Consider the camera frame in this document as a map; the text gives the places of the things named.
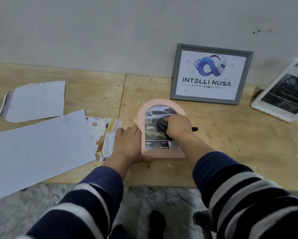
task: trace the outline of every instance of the pink arched picture frame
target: pink arched picture frame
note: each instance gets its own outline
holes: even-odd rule
[[[146,123],[145,117],[149,109],[155,106],[167,106],[173,109],[176,113],[185,115],[186,113],[184,110],[174,102],[165,99],[155,99],[150,100],[143,104],[140,108],[137,116],[137,123],[138,127],[140,128],[142,135],[141,135],[141,152],[143,155],[154,157],[155,159],[184,159],[185,156],[180,148],[178,149],[148,149],[146,148]]]

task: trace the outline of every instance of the plywood surface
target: plywood surface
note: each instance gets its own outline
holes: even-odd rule
[[[157,98],[169,99],[170,78],[127,76],[119,119],[123,127],[137,123],[139,108]],[[216,150],[230,155],[288,190],[298,190],[298,122],[286,123],[249,106],[256,87],[246,85],[238,106],[174,101]],[[127,186],[194,187],[187,161],[156,160],[133,165]]]
[[[19,86],[58,80],[66,81],[64,114],[85,109],[87,116],[118,118],[125,75],[85,70],[0,63],[0,107],[4,95]],[[0,132],[40,121],[11,123],[0,117]],[[96,164],[97,161],[88,163],[51,178],[49,182],[77,183]]]

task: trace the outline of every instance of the logo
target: logo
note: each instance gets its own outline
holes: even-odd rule
[[[216,57],[219,59],[220,63],[218,67],[215,66],[215,62],[212,59],[212,57]],[[211,69],[211,71],[208,73],[204,72],[203,70],[203,68],[206,65],[209,65]],[[213,74],[214,76],[220,76],[223,73],[224,68],[226,67],[226,59],[220,54],[214,54],[214,55],[211,55],[210,57],[204,57],[202,59],[198,59],[197,61],[194,62],[194,66],[198,70],[199,74],[202,76],[209,76],[211,74]]]

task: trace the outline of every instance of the gray picture frame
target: gray picture frame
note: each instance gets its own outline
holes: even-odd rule
[[[215,53],[215,54],[226,54],[226,55],[246,57],[241,80],[239,83],[238,90],[236,92],[235,100],[212,99],[212,98],[176,95],[175,92],[176,92],[177,83],[178,83],[180,60],[181,60],[181,54],[182,54],[183,50],[196,51],[196,52],[209,52],[209,53]],[[248,75],[248,71],[249,71],[249,68],[251,65],[253,54],[254,54],[254,52],[252,52],[252,51],[224,49],[224,48],[215,48],[215,47],[206,47],[206,46],[180,44],[179,43],[177,45],[177,51],[175,54],[175,62],[174,62],[174,66],[173,66],[172,76],[171,76],[172,81],[171,81],[170,100],[182,100],[182,101],[195,101],[195,102],[238,105],[241,100],[245,80]]]

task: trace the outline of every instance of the striped sweater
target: striped sweater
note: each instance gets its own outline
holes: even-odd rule
[[[193,178],[218,239],[298,237],[298,198],[226,154],[203,156]],[[120,175],[96,168],[18,239],[106,238],[122,197]]]

